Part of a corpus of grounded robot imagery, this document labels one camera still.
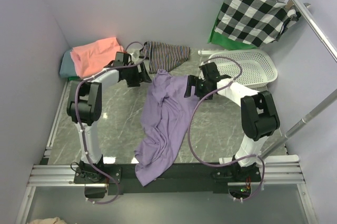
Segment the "gingham shirt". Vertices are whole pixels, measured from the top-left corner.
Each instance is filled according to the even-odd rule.
[[[214,31],[257,47],[278,40],[301,16],[278,0],[225,0]]]

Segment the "marble floor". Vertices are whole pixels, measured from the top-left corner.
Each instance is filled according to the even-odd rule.
[[[170,73],[172,75],[198,75],[198,66],[204,57],[192,50],[190,59]],[[148,83],[140,87],[127,88],[125,81],[115,84],[103,93],[102,116],[98,122],[98,139],[102,153],[115,163],[131,163],[134,149],[145,134],[140,118],[146,99]],[[66,114],[70,84],[67,87],[61,109],[53,148],[48,164],[70,164],[79,161],[81,147],[78,133],[71,118]],[[215,95],[212,101],[205,101],[198,109],[191,127],[191,140],[195,152],[207,162],[218,162],[220,157],[232,157],[243,139],[240,107],[227,98]],[[263,149],[281,137],[277,130]],[[274,155],[285,155],[281,147]],[[185,137],[175,162],[197,162],[190,152]]]

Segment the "plastic basket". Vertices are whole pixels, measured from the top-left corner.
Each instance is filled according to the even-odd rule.
[[[242,75],[236,80],[249,88],[266,86],[277,78],[277,70],[270,57],[259,49],[224,51],[212,54],[209,58],[226,56],[237,61],[242,67]],[[239,74],[238,66],[226,59],[214,59],[220,75],[232,77]]]

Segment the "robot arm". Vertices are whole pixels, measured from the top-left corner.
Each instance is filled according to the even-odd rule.
[[[130,58],[131,56],[127,53],[117,52],[113,67],[129,65],[132,63]],[[78,109],[83,127],[85,128],[84,133],[89,157],[94,164],[98,165],[99,163],[103,163],[102,152],[97,135],[97,122],[102,113],[102,93],[121,80],[126,80],[128,87],[140,86],[141,82],[151,82],[144,63],[140,64],[139,67],[140,72],[138,67],[109,71],[103,69],[102,71],[105,71],[104,74],[92,81],[84,83],[80,88]],[[75,93],[80,82],[81,80],[72,82],[67,104],[67,114],[71,116],[72,121],[75,122],[80,137],[82,151],[81,163],[89,164],[83,146],[82,129],[77,121],[75,113]]]
[[[204,79],[189,76],[185,97],[191,95],[191,86],[195,86],[195,95],[202,98],[206,94],[228,85],[233,79],[228,75],[220,75],[214,62],[200,67]],[[245,133],[240,149],[233,159],[260,154],[263,144],[276,129],[280,127],[272,95],[269,91],[259,92],[244,85],[233,82],[229,87],[218,91],[241,107],[242,129]],[[239,161],[240,167],[255,164],[256,158],[246,158]]]

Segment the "purple shirt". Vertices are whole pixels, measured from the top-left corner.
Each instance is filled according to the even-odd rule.
[[[135,150],[136,175],[143,186],[167,170],[178,155],[199,101],[195,95],[184,98],[186,86],[187,75],[171,76],[158,70],[148,87],[141,117],[146,137]]]

